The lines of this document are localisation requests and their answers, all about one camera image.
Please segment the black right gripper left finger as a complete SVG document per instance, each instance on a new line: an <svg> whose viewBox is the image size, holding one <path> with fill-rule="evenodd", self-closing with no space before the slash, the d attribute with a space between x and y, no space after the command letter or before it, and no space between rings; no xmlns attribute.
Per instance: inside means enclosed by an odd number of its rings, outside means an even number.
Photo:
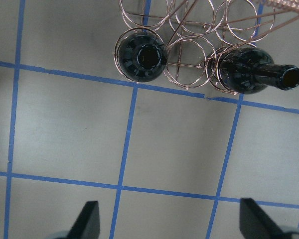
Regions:
<svg viewBox="0 0 299 239"><path fill-rule="evenodd" d="M68 239L98 239L100 236L99 202L88 201L81 210L71 230Z"/></svg>

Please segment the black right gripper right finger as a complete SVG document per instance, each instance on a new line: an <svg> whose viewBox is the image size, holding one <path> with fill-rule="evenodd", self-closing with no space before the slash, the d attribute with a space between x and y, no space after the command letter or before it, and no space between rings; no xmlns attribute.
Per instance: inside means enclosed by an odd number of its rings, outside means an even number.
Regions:
<svg viewBox="0 0 299 239"><path fill-rule="evenodd" d="M251 198L240 199L239 229L245 239L286 239L282 229Z"/></svg>

